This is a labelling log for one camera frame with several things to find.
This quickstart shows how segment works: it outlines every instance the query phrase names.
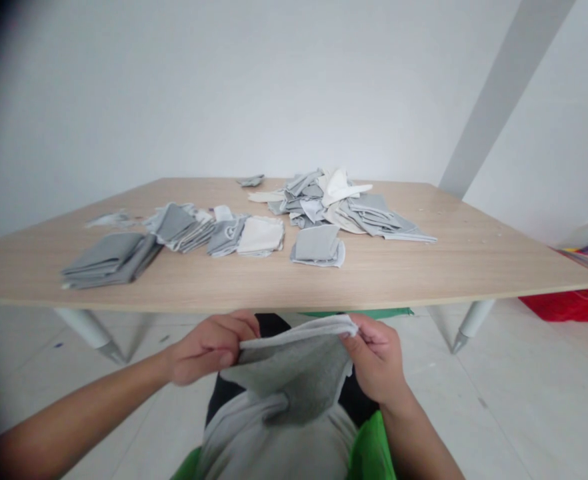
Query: green fabric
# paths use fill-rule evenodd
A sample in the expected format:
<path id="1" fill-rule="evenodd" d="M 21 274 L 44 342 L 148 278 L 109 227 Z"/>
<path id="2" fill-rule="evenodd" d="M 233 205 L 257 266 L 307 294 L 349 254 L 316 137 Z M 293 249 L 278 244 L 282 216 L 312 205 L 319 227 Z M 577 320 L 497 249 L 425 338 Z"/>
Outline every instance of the green fabric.
<path id="1" fill-rule="evenodd" d="M 196 475 L 201 448 L 187 456 L 172 480 L 190 480 Z M 392 456 L 387 444 L 387 434 L 381 411 L 377 411 L 359 430 L 349 456 L 347 480 L 396 479 Z"/>
<path id="2" fill-rule="evenodd" d="M 176 470 L 171 480 L 190 480 L 196 476 L 196 466 L 199 463 L 199 457 L 201 456 L 201 448 L 195 448 L 192 450 L 187 458 L 183 460 L 183 463 Z"/>
<path id="3" fill-rule="evenodd" d="M 380 309 L 380 310 L 350 310 L 346 313 L 362 313 L 374 320 L 381 320 L 384 318 L 396 317 L 397 315 L 414 315 L 409 308 L 397 308 L 397 309 Z M 302 312 L 301 315 L 307 315 L 308 317 L 323 318 L 331 315 L 336 315 L 336 312 Z"/>

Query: table leg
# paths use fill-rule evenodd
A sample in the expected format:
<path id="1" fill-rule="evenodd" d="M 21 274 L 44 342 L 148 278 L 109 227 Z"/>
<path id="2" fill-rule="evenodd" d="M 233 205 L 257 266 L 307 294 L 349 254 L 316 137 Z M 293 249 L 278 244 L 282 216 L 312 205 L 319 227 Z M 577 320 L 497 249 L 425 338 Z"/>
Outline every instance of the table leg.
<path id="1" fill-rule="evenodd" d="M 54 310 L 72 330 L 82 336 L 90 347 L 98 350 L 117 365 L 127 363 L 119 346 L 92 312 L 71 309 Z"/>
<path id="2" fill-rule="evenodd" d="M 463 323 L 459 327 L 456 340 L 454 340 L 452 353 L 457 353 L 463 348 L 463 346 L 465 346 L 470 338 L 476 335 L 476 332 L 481 328 L 481 325 L 493 306 L 494 300 L 479 300 L 472 302 L 472 305 L 463 319 Z"/>

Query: pile of fabric scraps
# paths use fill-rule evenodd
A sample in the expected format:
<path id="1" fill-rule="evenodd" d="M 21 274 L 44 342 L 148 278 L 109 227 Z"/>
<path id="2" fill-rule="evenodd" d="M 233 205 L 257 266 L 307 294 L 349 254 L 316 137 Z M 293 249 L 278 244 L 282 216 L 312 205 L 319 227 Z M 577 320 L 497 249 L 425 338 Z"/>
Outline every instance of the pile of fabric scraps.
<path id="1" fill-rule="evenodd" d="M 327 210 L 328 221 L 344 225 L 353 233 L 369 233 L 385 240 L 436 242 L 436 238 L 424 234 L 416 224 L 389 210 L 382 195 L 368 193 L 334 205 L 338 206 Z"/>
<path id="2" fill-rule="evenodd" d="M 250 217 L 245 220 L 237 252 L 246 257 L 267 257 L 274 250 L 283 249 L 284 235 L 285 226 L 280 219 Z"/>
<path id="3" fill-rule="evenodd" d="M 86 289 L 133 282 L 162 247 L 152 234 L 106 235 L 62 270 L 63 288 Z"/>
<path id="4" fill-rule="evenodd" d="M 248 177 L 246 179 L 236 180 L 236 182 L 242 187 L 258 187 L 262 184 L 264 178 L 264 175 L 254 175 L 253 177 Z"/>
<path id="5" fill-rule="evenodd" d="M 248 215 L 235 215 L 227 205 L 214 207 L 216 223 L 207 244 L 207 254 L 224 257 L 236 252 Z"/>
<path id="6" fill-rule="evenodd" d="M 143 222 L 158 243 L 172 251 L 188 253 L 209 242 L 214 232 L 214 217 L 193 203 L 168 203 Z"/>
<path id="7" fill-rule="evenodd" d="M 371 185 L 354 186 L 347 179 L 345 169 L 318 169 L 296 175 L 280 190 L 251 193 L 249 199 L 266 202 L 275 215 L 288 213 L 290 224 L 304 229 L 327 223 L 324 212 L 328 205 L 371 188 Z"/>
<path id="8" fill-rule="evenodd" d="M 354 185 L 344 168 L 319 169 L 297 175 L 282 189 L 250 193 L 249 199 L 267 203 L 276 215 L 288 213 L 290 223 L 302 229 L 332 223 L 351 233 L 368 233 L 386 240 L 436 241 L 389 210 L 382 195 L 365 193 L 371 188 Z"/>
<path id="9" fill-rule="evenodd" d="M 289 259 L 316 267 L 340 267 L 345 261 L 345 244 L 336 235 L 336 225 L 319 225 L 301 230 Z"/>

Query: wooden tabletop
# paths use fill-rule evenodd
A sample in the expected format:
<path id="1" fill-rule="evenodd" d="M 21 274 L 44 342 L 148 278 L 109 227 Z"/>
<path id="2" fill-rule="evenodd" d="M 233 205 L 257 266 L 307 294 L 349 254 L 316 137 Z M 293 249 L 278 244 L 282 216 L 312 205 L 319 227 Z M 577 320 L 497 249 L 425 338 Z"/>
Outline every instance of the wooden tabletop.
<path id="1" fill-rule="evenodd" d="M 0 238 L 0 303 L 75 309 L 212 313 L 341 311 L 411 307 L 588 288 L 588 269 L 426 183 L 368 182 L 390 209 L 438 242 L 384 240 L 339 233 L 342 268 L 292 264 L 297 227 L 285 224 L 283 250 L 268 258 L 183 255 L 163 249 L 130 285 L 61 289 L 60 270 L 111 231 L 85 228 L 104 213 L 127 209 L 147 218 L 170 201 L 199 208 L 226 204 L 235 213 L 273 216 L 234 179 L 160 179 Z"/>

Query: white floor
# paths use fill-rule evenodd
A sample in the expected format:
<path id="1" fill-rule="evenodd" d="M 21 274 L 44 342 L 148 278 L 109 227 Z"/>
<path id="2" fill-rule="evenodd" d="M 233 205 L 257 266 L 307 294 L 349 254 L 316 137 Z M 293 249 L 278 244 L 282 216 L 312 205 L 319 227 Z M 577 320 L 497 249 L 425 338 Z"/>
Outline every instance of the white floor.
<path id="1" fill-rule="evenodd" d="M 539 320 L 497 302 L 457 356 L 467 305 L 420 307 L 386 322 L 403 342 L 408 382 L 472 479 L 588 479 L 588 324 Z M 126 355 L 144 358 L 203 317 L 99 313 Z M 0 432 L 115 370 L 47 309 L 0 307 Z M 169 386 L 66 479 L 170 478 L 201 441 L 214 377 Z"/>

